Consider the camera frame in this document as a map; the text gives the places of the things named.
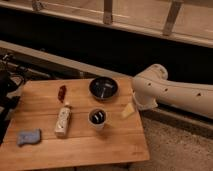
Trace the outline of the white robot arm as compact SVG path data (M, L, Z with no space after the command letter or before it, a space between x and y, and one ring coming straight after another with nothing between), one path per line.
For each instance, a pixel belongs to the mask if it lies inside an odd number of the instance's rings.
M158 101L213 119L213 85L168 80L168 71L153 64L131 79L133 102L138 110L150 110Z

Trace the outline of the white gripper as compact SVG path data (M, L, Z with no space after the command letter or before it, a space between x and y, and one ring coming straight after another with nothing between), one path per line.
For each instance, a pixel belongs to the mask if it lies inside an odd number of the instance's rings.
M133 101L136 107L141 110L150 110L158 106L156 99L151 96L139 94L138 92L133 93ZM123 119L129 117L136 112L135 106L132 102L128 103L121 113Z

